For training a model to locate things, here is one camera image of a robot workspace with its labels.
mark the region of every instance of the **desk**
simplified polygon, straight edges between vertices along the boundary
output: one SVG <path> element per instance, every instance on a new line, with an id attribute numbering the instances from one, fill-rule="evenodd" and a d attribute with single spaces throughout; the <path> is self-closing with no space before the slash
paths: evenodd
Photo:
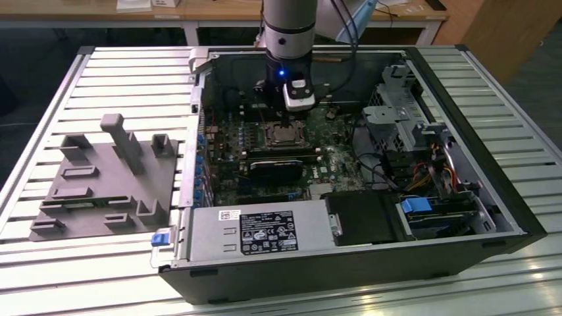
<path id="1" fill-rule="evenodd" d="M 450 20 L 436 44 L 465 44 L 501 83 L 508 83 L 562 17 L 561 0 L 441 0 Z"/>
<path id="2" fill-rule="evenodd" d="M 0 0 L 0 28 L 183 28 L 187 2 L 118 13 L 117 0 Z"/>
<path id="3" fill-rule="evenodd" d="M 117 0 L 0 0 L 0 28 L 183 28 L 190 45 L 199 45 L 198 28 L 259 27 L 261 0 L 183 0 L 177 8 L 118 13 Z M 425 0 L 376 12 L 370 28 L 421 28 L 418 45 L 430 45 L 446 11 L 434 11 Z"/>
<path id="4" fill-rule="evenodd" d="M 425 0 L 393 6 L 390 11 L 400 15 L 393 18 L 393 22 L 386 13 L 376 11 L 368 27 L 421 28 L 417 45 L 432 45 L 441 23 L 448 20 L 448 12 L 434 11 Z M 199 45 L 198 28 L 259 27 L 261 0 L 189 0 L 185 20 L 189 21 L 189 27 L 185 28 L 187 42 Z"/>

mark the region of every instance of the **slotted metal surface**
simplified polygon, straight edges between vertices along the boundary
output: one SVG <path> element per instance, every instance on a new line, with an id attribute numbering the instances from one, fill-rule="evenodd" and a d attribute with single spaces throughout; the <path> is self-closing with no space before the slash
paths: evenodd
<path id="1" fill-rule="evenodd" d="M 0 314 L 560 313 L 562 168 L 559 152 L 525 120 L 504 91 L 490 85 L 492 79 L 469 62 L 468 56 L 454 47 L 422 49 L 422 54 L 549 231 L 548 238 L 512 255 L 493 257 L 458 276 L 219 306 L 190 305 L 157 275 L 150 265 L 151 234 L 29 242 L 31 221 L 63 160 L 58 147 L 65 134 L 85 132 L 90 142 L 110 142 L 98 127 L 98 119 L 103 113 L 121 112 L 130 118 L 126 128 L 135 131 L 139 140 L 150 139 L 154 133 L 183 139 L 191 91 L 189 49 L 99 48 L 86 56 L 79 65 L 81 75 L 69 83 L 69 93 L 61 98 L 59 111 L 34 154 L 33 166 L 5 210 L 9 221 L 0 231 Z M 426 102 L 440 119 L 428 98 Z M 174 191 L 173 206 L 178 200 Z"/>

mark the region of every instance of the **power supply label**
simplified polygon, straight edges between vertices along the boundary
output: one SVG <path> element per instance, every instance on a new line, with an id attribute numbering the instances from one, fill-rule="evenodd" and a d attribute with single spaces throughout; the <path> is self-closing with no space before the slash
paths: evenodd
<path id="1" fill-rule="evenodd" d="M 241 214 L 241 251 L 259 255 L 300 250 L 293 211 Z"/>

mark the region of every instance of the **blue latch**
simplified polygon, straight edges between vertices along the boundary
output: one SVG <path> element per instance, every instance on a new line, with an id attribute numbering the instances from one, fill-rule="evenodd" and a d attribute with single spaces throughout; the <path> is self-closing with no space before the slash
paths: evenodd
<path id="1" fill-rule="evenodd" d="M 410 197 L 401 202 L 405 213 L 432 211 L 430 200 L 426 197 Z"/>
<path id="2" fill-rule="evenodd" d="M 170 245 L 170 233 L 166 232 L 154 234 L 153 239 L 150 240 L 150 244 L 153 247 Z"/>

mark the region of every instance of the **small sticker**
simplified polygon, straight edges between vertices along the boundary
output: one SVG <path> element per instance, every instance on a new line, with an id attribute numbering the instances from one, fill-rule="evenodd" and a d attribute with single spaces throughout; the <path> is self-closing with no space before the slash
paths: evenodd
<path id="1" fill-rule="evenodd" d="M 245 255 L 300 250 L 293 211 L 242 214 L 239 218 Z"/>
<path id="2" fill-rule="evenodd" d="M 231 219 L 241 218 L 241 210 L 239 209 L 227 209 L 219 212 L 219 221 L 230 221 Z"/>
<path id="3" fill-rule="evenodd" d="M 179 15 L 155 15 L 155 18 L 181 18 Z"/>

